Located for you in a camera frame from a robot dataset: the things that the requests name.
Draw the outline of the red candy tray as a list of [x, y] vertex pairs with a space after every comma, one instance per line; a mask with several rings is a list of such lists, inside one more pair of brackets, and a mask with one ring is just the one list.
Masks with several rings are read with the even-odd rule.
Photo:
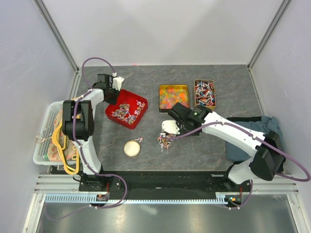
[[148, 101], [130, 91], [121, 90], [116, 104], [105, 110], [108, 119], [128, 128], [135, 129], [148, 109]]

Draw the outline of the round wooden jar lid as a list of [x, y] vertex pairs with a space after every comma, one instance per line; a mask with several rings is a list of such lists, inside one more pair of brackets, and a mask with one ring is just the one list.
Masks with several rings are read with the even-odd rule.
[[129, 157], [137, 156], [140, 152], [140, 144], [138, 141], [131, 140], [125, 143], [123, 147], [125, 155]]

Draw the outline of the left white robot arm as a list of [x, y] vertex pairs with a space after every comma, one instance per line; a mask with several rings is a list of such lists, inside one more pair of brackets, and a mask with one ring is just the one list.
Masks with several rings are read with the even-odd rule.
[[124, 78], [116, 73], [99, 74], [86, 93], [75, 100], [63, 102], [62, 132], [71, 140], [82, 160], [82, 170], [86, 175], [94, 175], [90, 186], [96, 191], [105, 189], [107, 180], [100, 175], [102, 164], [93, 144], [96, 106], [102, 102], [116, 104]]

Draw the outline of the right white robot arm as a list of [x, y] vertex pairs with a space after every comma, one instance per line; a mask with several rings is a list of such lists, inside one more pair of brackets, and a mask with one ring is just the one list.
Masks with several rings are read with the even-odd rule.
[[210, 134], [249, 155], [249, 159], [227, 170], [222, 183], [228, 191], [234, 191], [241, 183], [253, 178], [272, 181], [284, 160], [278, 152], [282, 149], [279, 135], [273, 131], [263, 133], [245, 128], [202, 105], [190, 109], [178, 102], [168, 115], [171, 119], [161, 124], [165, 133], [174, 134], [177, 138]]

